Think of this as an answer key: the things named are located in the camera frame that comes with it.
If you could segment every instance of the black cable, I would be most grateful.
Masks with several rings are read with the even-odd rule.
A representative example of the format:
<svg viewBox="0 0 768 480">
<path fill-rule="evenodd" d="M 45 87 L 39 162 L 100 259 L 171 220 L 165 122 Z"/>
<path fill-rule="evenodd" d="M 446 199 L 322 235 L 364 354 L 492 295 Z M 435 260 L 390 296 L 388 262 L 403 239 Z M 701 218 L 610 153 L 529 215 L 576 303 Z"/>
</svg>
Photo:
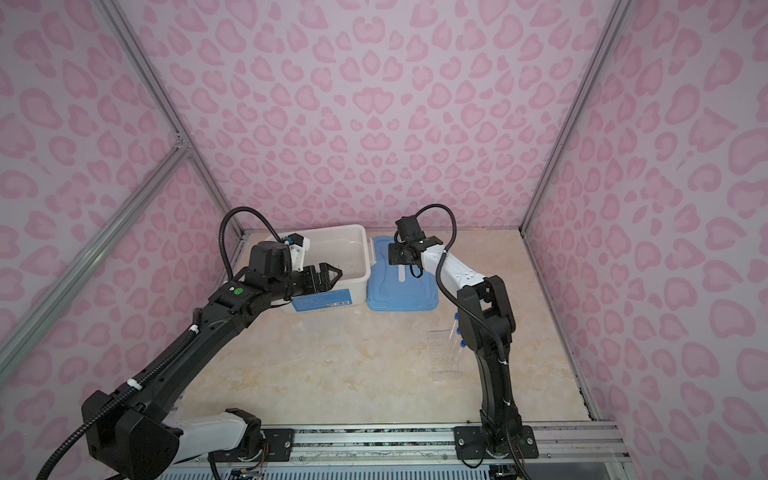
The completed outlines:
<svg viewBox="0 0 768 480">
<path fill-rule="evenodd" d="M 293 299 L 291 299 L 291 300 L 288 300 L 287 302 L 285 302 L 285 303 L 281 303 L 281 304 L 279 304 L 279 305 L 270 305 L 270 308 L 280 308 L 281 306 L 290 305 L 290 304 L 291 304 L 291 302 L 293 302 Z"/>
<path fill-rule="evenodd" d="M 202 310 L 201 309 L 195 309 L 192 312 L 192 324 L 195 326 L 200 326 L 200 319 L 202 317 Z M 171 362 L 173 362 L 176 357 L 178 357 L 189 345 L 192 343 L 192 340 L 197 334 L 192 330 L 187 330 L 184 333 L 184 336 L 181 337 L 181 341 L 174 347 L 173 350 L 168 353 L 161 361 L 157 364 L 156 367 L 154 367 L 149 372 L 146 372 L 143 376 L 136 379 L 136 382 L 144 387 L 149 383 L 151 379 L 153 379 L 158 373 L 163 371 Z M 96 412 L 91 418 L 89 418 L 87 421 L 85 421 L 80 427 L 72 432 L 69 437 L 67 437 L 66 440 L 62 442 L 61 445 L 58 446 L 56 450 L 51 454 L 50 457 L 48 457 L 48 460 L 45 461 L 42 468 L 40 468 L 40 472 L 38 472 L 38 476 L 36 477 L 36 480 L 47 480 L 47 478 L 51 475 L 51 472 L 53 472 L 54 467 L 56 464 L 59 463 L 62 457 L 69 451 L 69 449 L 72 448 L 72 446 L 83 436 L 85 433 L 98 422 L 99 420 L 103 419 L 106 415 L 108 415 L 115 407 L 120 405 L 122 402 L 130 398 L 134 393 L 138 392 L 139 389 L 134 388 L 133 386 L 128 386 L 125 390 L 120 392 L 117 396 L 115 396 L 112 400 L 110 400 L 107 405 L 101 407 L 98 412 Z"/>
<path fill-rule="evenodd" d="M 232 266 L 230 265 L 230 259 L 229 257 L 227 257 L 227 247 L 224 245 L 224 237 L 227 233 L 227 223 L 229 223 L 230 219 L 234 217 L 235 214 L 238 214 L 239 212 L 248 212 L 249 214 L 256 215 L 259 218 L 259 220 L 261 220 L 261 223 L 263 223 L 266 226 L 266 229 L 270 231 L 275 241 L 278 241 L 280 243 L 285 241 L 285 239 L 281 238 L 280 235 L 277 234 L 275 229 L 272 228 L 272 225 L 264 217 L 264 215 L 260 214 L 253 208 L 235 207 L 232 210 L 228 211 L 227 214 L 224 215 L 224 218 L 221 219 L 221 225 L 219 226 L 219 253 L 221 254 L 221 261 L 224 262 L 224 269 L 227 271 L 227 280 L 232 280 L 232 278 L 234 277 L 234 274 L 232 273 Z"/>
<path fill-rule="evenodd" d="M 456 240 L 456 217 L 454 216 L 453 212 L 450 208 L 448 208 L 445 205 L 442 204 L 430 204 L 426 207 L 423 207 L 421 210 L 419 210 L 416 213 L 416 216 L 418 217 L 420 214 L 423 214 L 425 211 L 429 210 L 430 208 L 442 208 L 446 212 L 448 212 L 448 215 L 451 217 L 451 241 L 448 242 L 447 245 L 445 245 L 445 249 L 443 249 L 442 256 L 440 257 L 440 261 L 437 264 L 437 269 L 435 270 L 435 279 L 437 280 L 437 286 L 442 292 L 443 295 L 456 307 L 458 307 L 462 312 L 466 313 L 469 318 L 475 322 L 480 328 L 485 330 L 491 338 L 493 338 L 493 342 L 496 344 L 496 349 L 498 350 L 498 358 L 501 362 L 503 360 L 503 354 L 504 354 L 504 343 L 502 342 L 502 338 L 478 316 L 476 316 L 471 310 L 469 310 L 464 304 L 458 301 L 458 299 L 453 296 L 448 289 L 445 288 L 445 285 L 442 282 L 441 272 L 442 272 L 442 266 L 445 263 L 445 259 L 448 257 L 448 250 L 453 245 L 453 242 Z M 518 473 L 522 475 L 524 480 L 531 480 L 531 477 L 528 476 L 528 473 L 525 471 L 525 468 L 520 462 L 520 459 L 518 458 L 517 452 L 514 449 L 514 446 L 512 444 L 512 435 L 509 432 L 509 420 L 510 420 L 510 405 L 512 402 L 512 384 L 509 376 L 509 364 L 508 362 L 502 363 L 502 376 L 504 377 L 504 390 L 505 394 L 508 396 L 509 400 L 504 400 L 505 403 L 505 429 L 504 429 L 504 437 L 506 437 L 507 440 L 507 446 L 509 448 L 509 454 L 512 456 L 512 460 L 515 462 L 515 467 L 517 467 Z"/>
<path fill-rule="evenodd" d="M 214 476 L 214 480 L 221 480 L 219 471 L 216 469 L 216 460 L 214 460 L 214 453 L 208 454 L 208 465 L 210 465 L 210 473 Z"/>
<path fill-rule="evenodd" d="M 482 449 L 482 457 L 480 458 L 480 462 L 477 462 L 475 465 L 470 465 L 470 464 L 468 464 L 468 463 L 467 463 L 467 462 L 465 462 L 465 461 L 464 461 L 464 459 L 462 458 L 462 463 L 464 464 L 464 466 L 465 466 L 465 467 L 467 467 L 467 468 L 471 468 L 472 470 L 474 470 L 475 468 L 477 468 L 477 467 L 479 467 L 480 465 L 482 465 L 482 463 L 483 463 L 484 461 L 485 461 L 485 449 Z"/>
<path fill-rule="evenodd" d="M 409 270 L 411 270 L 411 275 L 413 275 L 413 278 L 421 278 L 422 275 L 424 275 L 424 269 L 419 267 L 419 275 L 416 276 L 415 273 L 413 273 L 413 264 L 408 265 Z"/>
</svg>

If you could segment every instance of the blue container lid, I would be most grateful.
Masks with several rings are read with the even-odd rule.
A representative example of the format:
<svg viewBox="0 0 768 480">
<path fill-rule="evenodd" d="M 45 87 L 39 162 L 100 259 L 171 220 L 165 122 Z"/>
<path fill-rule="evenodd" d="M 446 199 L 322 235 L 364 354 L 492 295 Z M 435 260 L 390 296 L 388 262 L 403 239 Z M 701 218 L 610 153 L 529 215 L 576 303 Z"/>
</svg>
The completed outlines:
<svg viewBox="0 0 768 480">
<path fill-rule="evenodd" d="M 421 278 L 414 278 L 406 267 L 406 281 L 401 282 L 398 266 L 389 265 L 390 243 L 394 243 L 392 237 L 373 239 L 376 264 L 368 279 L 368 307 L 376 312 L 434 310 L 438 302 L 435 276 L 424 272 Z"/>
</svg>

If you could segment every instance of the box label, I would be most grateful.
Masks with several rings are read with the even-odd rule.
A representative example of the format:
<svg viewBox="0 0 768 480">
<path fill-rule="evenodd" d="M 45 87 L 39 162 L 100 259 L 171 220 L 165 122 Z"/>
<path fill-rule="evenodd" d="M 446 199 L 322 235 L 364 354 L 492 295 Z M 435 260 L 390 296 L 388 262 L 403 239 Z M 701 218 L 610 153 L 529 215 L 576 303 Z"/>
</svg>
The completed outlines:
<svg viewBox="0 0 768 480">
<path fill-rule="evenodd" d="M 330 292 L 314 293 L 313 295 L 298 296 L 291 302 L 297 312 L 309 312 L 334 306 L 352 305 L 349 289 L 332 290 Z"/>
</svg>

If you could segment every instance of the wall panel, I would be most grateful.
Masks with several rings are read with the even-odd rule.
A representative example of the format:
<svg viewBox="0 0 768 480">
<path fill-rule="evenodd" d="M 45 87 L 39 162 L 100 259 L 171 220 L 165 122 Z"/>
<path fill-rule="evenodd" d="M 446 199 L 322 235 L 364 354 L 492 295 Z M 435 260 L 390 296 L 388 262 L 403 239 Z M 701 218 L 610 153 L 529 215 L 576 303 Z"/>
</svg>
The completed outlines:
<svg viewBox="0 0 768 480">
<path fill-rule="evenodd" d="M 175 142 L 85 0 L 8 2 L 0 39 L 3 344 Z"/>
<path fill-rule="evenodd" d="M 122 2 L 230 202 L 278 227 L 436 200 L 519 225 L 612 4 Z"/>
<path fill-rule="evenodd" d="M 767 15 L 642 2 L 528 237 L 644 478 L 768 476 Z"/>
<path fill-rule="evenodd" d="M 183 164 L 0 391 L 3 478 L 34 478 L 93 391 L 111 392 L 189 326 L 223 272 L 220 218 Z M 107 473 L 80 441 L 52 478 Z"/>
</svg>

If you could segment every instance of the white plastic container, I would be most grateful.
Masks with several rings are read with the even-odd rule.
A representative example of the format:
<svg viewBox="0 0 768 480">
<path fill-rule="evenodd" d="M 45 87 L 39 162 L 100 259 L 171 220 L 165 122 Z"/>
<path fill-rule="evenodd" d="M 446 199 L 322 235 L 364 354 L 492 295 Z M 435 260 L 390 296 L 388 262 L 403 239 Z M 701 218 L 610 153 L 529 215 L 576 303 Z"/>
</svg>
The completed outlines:
<svg viewBox="0 0 768 480">
<path fill-rule="evenodd" d="M 327 262 L 340 268 L 342 277 L 331 291 L 298 296 L 290 305 L 280 307 L 283 312 L 308 312 L 366 302 L 368 279 L 371 276 L 371 266 L 376 262 L 376 255 L 373 254 L 372 243 L 367 240 L 366 229 L 362 225 L 342 225 L 278 234 L 285 237 L 292 233 L 310 239 L 310 249 L 304 257 L 304 266 L 317 267 L 322 262 Z M 271 235 L 265 240 L 274 241 Z"/>
</svg>

